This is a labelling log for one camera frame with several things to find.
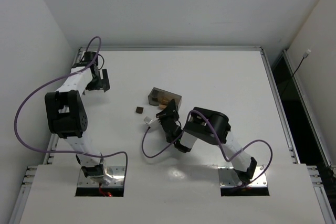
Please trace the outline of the smoky transparent plastic bin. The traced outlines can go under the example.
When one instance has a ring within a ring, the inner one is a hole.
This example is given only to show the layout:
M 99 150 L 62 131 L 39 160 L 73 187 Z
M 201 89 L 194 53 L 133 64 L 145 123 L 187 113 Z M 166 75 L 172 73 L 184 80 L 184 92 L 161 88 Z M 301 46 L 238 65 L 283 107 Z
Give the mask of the smoky transparent plastic bin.
M 177 110 L 179 110 L 182 103 L 182 96 L 179 94 L 153 87 L 148 95 L 149 105 L 158 107 L 160 110 L 164 110 L 171 100 L 175 101 Z

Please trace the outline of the thick light wood block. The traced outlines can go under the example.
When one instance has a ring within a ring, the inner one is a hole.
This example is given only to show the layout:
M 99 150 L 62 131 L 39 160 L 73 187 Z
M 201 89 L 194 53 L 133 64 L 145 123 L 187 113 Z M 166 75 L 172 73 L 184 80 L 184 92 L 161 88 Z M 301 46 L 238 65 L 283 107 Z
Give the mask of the thick light wood block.
M 168 99 L 166 97 L 160 97 L 158 101 L 159 101 L 159 109 L 164 110 L 170 103 L 171 99 Z

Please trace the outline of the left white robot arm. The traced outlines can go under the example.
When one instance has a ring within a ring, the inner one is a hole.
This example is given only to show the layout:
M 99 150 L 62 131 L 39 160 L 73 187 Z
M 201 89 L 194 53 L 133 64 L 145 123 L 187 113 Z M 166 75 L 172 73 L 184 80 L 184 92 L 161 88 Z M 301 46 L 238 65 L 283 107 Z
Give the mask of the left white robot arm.
M 107 186 L 113 181 L 113 172 L 86 132 L 88 117 L 81 99 L 85 91 L 110 89 L 107 70 L 99 69 L 98 57 L 98 53 L 86 51 L 73 65 L 72 76 L 55 92 L 45 95 L 45 106 L 50 131 L 72 147 L 84 176 Z

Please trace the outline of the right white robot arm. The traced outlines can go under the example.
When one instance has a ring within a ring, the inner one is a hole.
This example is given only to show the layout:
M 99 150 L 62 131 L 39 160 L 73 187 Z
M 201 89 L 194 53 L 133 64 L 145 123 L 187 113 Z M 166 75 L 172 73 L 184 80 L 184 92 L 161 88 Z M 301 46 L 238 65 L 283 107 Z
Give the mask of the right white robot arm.
M 155 117 L 165 133 L 166 141 L 180 152 L 190 152 L 196 141 L 202 140 L 220 149 L 224 160 L 232 164 L 243 184 L 252 180 L 257 161 L 234 140 L 229 118 L 225 114 L 194 107 L 184 127 L 181 127 L 177 124 L 180 118 L 177 105 L 171 100 Z

